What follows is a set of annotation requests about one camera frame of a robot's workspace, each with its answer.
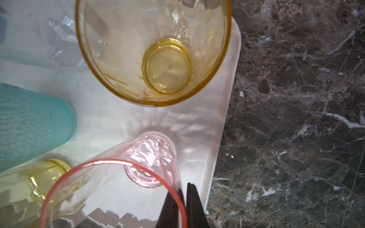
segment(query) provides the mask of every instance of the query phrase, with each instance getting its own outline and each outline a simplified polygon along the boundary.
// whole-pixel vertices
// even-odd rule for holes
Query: dark marble
[[[365,227],[364,0],[231,5],[242,49],[211,227]]]

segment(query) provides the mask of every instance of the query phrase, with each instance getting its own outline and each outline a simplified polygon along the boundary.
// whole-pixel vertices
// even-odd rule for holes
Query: blue glass
[[[64,144],[75,129],[62,100],[0,83],[0,172]]]

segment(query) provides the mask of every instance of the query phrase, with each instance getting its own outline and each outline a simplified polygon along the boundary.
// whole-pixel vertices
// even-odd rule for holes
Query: white tray
[[[188,100],[158,108],[120,99],[89,70],[65,72],[1,61],[1,82],[59,97],[76,114],[75,135],[26,164],[58,158],[74,167],[123,141],[157,131],[176,147],[184,194],[188,182],[195,184],[206,208],[240,50],[241,33],[232,18],[228,51],[213,79]]]

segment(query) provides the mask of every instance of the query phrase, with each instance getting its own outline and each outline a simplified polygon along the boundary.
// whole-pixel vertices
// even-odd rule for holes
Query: clear glass
[[[75,129],[65,102],[0,83],[0,172],[64,144]]]
[[[75,0],[1,0],[0,58],[86,69],[76,37],[74,4]]]
[[[38,228],[49,190],[70,169],[50,159],[0,173],[0,227]]]
[[[153,228],[167,193],[180,212],[178,227],[186,228],[173,144],[166,136],[150,132],[103,152],[60,178],[45,200],[40,228]]]
[[[77,0],[85,60],[110,91],[163,106],[203,88],[225,56],[229,0]]]

